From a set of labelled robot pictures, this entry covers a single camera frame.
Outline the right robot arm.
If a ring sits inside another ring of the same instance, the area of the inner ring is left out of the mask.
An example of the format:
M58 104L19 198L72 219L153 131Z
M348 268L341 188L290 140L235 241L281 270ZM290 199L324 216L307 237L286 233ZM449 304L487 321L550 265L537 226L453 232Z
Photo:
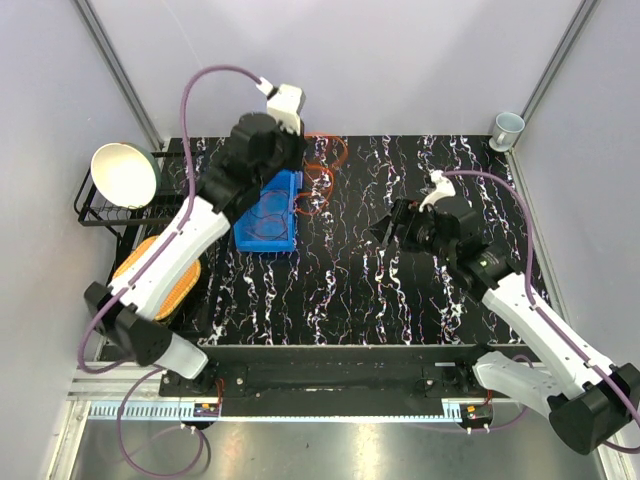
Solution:
M454 371L466 396L493 390L546 417L562 442L587 455L628 425L639 406L639 370L617 366L592 348L542 299L529 294L526 277L499 246L484 239L484 222L461 197L420 207L398 199L370 225L383 245L437 257L454 282L497 314L545 366L536 371L491 347Z

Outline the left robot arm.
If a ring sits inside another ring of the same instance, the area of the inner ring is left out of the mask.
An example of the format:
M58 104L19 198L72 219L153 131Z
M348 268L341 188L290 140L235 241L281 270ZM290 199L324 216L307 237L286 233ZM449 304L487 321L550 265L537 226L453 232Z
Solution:
M151 247L109 285L94 282L86 289L93 315L89 329L138 365L171 370L193 395L208 394L216 372L207 365L207 355L155 318L188 268L258 202L261 190L279 172L301 169L305 149L299 114L241 116L223 148L212 155L194 195Z

